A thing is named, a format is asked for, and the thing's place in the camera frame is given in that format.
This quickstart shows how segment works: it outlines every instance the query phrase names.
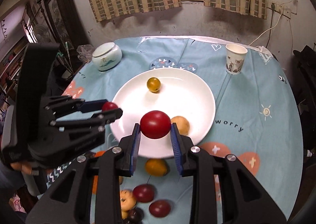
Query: red tomato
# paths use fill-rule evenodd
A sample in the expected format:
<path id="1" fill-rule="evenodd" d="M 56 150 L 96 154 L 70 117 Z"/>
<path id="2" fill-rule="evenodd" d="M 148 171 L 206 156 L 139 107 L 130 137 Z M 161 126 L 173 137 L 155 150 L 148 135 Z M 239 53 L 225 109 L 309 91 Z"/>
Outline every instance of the red tomato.
<path id="1" fill-rule="evenodd" d="M 171 128 L 171 120 L 167 114 L 161 111 L 146 113 L 140 120 L 140 130 L 144 136 L 151 139 L 162 138 Z"/>
<path id="2" fill-rule="evenodd" d="M 113 102 L 106 102 L 104 103 L 104 105 L 102 105 L 102 111 L 109 111 L 109 110 L 114 110 L 117 108 L 118 106 Z"/>
<path id="3" fill-rule="evenodd" d="M 154 199 L 154 187 L 148 184 L 139 185 L 134 188 L 133 195 L 138 202 L 151 202 Z"/>
<path id="4" fill-rule="evenodd" d="M 149 206 L 149 212 L 156 218 L 166 217 L 170 211 L 171 206 L 166 200 L 158 200 Z"/>

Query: white ceramic jar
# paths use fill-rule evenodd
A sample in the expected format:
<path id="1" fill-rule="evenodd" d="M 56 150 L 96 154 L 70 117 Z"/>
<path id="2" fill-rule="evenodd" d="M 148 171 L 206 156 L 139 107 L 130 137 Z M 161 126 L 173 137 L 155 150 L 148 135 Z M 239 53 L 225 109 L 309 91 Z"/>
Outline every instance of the white ceramic jar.
<path id="1" fill-rule="evenodd" d="M 104 43 L 97 47 L 92 54 L 92 62 L 99 71 L 107 71 L 117 65 L 122 59 L 122 51 L 113 42 Z"/>

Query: plastic bag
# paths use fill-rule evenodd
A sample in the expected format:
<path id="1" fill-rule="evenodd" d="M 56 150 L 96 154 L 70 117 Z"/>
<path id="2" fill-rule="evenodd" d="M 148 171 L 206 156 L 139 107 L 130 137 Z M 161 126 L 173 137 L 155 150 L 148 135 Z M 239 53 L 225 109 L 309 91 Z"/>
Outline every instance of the plastic bag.
<path id="1" fill-rule="evenodd" d="M 77 48 L 78 59 L 84 64 L 91 62 L 94 47 L 90 44 L 80 45 Z"/>

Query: power outlet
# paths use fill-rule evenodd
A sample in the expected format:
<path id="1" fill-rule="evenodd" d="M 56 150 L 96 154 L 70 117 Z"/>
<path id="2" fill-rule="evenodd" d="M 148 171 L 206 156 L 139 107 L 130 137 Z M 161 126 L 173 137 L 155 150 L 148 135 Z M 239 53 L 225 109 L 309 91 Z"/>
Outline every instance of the power outlet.
<path id="1" fill-rule="evenodd" d="M 284 15 L 285 17 L 288 17 L 289 19 L 291 18 L 291 13 L 292 13 L 292 11 L 291 11 L 290 8 L 284 8 L 284 9 L 283 9 L 283 15 Z"/>
<path id="2" fill-rule="evenodd" d="M 268 8 L 271 10 L 275 10 L 278 13 L 281 13 L 283 5 L 280 5 L 278 2 L 273 0 L 268 0 Z"/>
<path id="3" fill-rule="evenodd" d="M 276 5 L 276 12 L 281 13 L 283 11 L 283 5 L 277 4 Z"/>

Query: black chair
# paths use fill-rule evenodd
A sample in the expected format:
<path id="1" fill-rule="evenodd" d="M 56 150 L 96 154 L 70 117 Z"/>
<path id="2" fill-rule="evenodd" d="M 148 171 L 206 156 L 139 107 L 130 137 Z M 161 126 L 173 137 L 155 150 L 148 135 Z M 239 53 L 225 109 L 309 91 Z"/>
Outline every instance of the black chair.
<path id="1" fill-rule="evenodd" d="M 311 150 L 316 146 L 316 53 L 308 46 L 302 52 L 293 51 L 298 60 L 298 78 L 301 90 L 295 97 L 297 104 L 304 101 L 308 112 L 304 111 L 301 117 L 304 149 Z M 316 163 L 316 157 L 311 157 L 303 164 L 302 179 L 306 169 Z M 309 195 L 300 211 L 288 222 L 289 224 L 316 223 L 316 186 Z"/>

